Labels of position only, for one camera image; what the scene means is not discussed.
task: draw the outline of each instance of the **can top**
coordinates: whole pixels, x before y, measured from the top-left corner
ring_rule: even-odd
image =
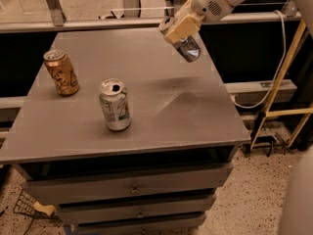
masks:
[[[111,78],[103,81],[100,84],[100,93],[107,96],[114,96],[120,93],[124,89],[124,83],[116,78]]]
[[[43,55],[43,58],[46,61],[56,61],[56,60],[61,59],[65,54],[66,53],[64,51],[55,49],[55,50],[46,52]]]

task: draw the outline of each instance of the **gray tabletop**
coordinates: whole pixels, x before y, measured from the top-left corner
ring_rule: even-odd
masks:
[[[242,144],[249,140],[216,68],[203,49],[188,64],[157,28],[59,33],[53,47],[69,55],[80,84],[57,94],[42,66],[0,151],[20,164]],[[132,123],[106,128],[100,83],[119,78],[128,89]]]

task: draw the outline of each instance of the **wire basket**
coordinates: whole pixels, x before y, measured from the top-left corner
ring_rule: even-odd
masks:
[[[58,219],[54,214],[49,216],[46,213],[35,210],[33,208],[35,202],[35,199],[22,190],[14,206],[13,213],[30,216],[36,219]]]

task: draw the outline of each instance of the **speckled floor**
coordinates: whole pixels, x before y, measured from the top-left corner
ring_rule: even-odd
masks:
[[[278,132],[284,139],[289,133],[280,122],[265,125],[264,133]],[[284,197],[293,167],[303,152],[276,148],[268,158],[267,149],[255,149],[245,155],[241,149],[234,156],[234,170],[224,187],[216,192],[217,200],[207,219],[196,230],[181,229],[154,235],[270,235],[277,234]],[[1,190],[1,235],[23,235],[31,218],[13,212],[22,189],[23,178],[13,169]],[[35,219],[27,234],[68,235],[72,227],[64,228],[57,220]]]

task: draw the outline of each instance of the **silver soda can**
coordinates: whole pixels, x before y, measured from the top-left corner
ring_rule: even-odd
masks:
[[[118,79],[105,80],[100,85],[99,100],[107,127],[111,130],[123,130],[130,124],[127,89]]]
[[[60,95],[69,96],[78,91],[77,77],[67,53],[55,49],[45,53],[43,58]]]

